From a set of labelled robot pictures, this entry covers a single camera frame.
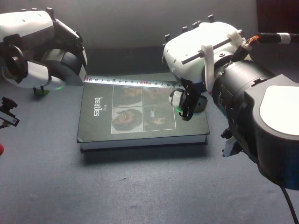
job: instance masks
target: book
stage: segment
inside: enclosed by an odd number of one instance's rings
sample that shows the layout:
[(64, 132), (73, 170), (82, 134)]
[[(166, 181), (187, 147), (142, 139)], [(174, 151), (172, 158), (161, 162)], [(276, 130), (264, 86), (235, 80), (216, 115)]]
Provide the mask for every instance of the book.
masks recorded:
[(183, 121), (172, 89), (84, 83), (77, 143), (82, 150), (206, 143), (206, 113)]

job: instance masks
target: red object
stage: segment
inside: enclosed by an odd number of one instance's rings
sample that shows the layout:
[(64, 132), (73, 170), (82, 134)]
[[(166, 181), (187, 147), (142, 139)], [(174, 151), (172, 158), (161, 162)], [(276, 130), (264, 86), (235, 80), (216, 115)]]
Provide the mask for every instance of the red object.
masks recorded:
[(3, 152), (4, 152), (4, 147), (3, 147), (3, 145), (0, 144), (0, 155), (2, 155)]

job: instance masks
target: black cable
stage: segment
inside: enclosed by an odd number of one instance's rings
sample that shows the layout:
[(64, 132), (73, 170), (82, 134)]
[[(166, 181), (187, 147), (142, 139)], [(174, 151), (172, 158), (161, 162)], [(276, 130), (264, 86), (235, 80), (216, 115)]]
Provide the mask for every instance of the black cable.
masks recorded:
[(288, 195), (288, 192), (286, 192), (285, 188), (283, 188), (283, 187), (280, 187), (280, 188), (281, 188), (283, 194), (285, 195), (286, 201), (288, 202), (291, 214), (292, 214), (293, 219), (294, 219), (294, 223), (295, 224), (299, 224), (297, 216), (296, 216), (296, 213), (295, 213), (295, 210), (294, 210), (294, 207), (293, 207), (292, 202), (290, 200), (290, 197)]

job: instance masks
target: ruler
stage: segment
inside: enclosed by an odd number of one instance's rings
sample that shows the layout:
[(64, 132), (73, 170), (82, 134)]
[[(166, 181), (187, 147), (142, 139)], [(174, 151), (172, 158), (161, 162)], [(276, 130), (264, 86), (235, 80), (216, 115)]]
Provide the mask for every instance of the ruler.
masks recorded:
[(99, 83), (110, 85), (130, 85), (142, 87), (157, 87), (157, 88), (181, 88), (184, 87), (179, 82), (174, 81), (158, 81), (158, 80), (144, 80), (122, 77), (109, 77), (109, 76), (90, 76), (86, 75), (85, 83)]

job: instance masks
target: background wall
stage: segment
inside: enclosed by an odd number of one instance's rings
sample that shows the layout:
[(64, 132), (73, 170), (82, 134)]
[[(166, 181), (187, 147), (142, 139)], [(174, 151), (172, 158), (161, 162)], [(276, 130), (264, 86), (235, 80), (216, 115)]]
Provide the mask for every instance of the background wall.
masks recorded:
[(83, 36), (87, 49), (159, 46), (183, 26), (214, 14), (217, 21), (257, 32), (256, 0), (2, 0), (0, 13), (51, 7), (55, 16)]

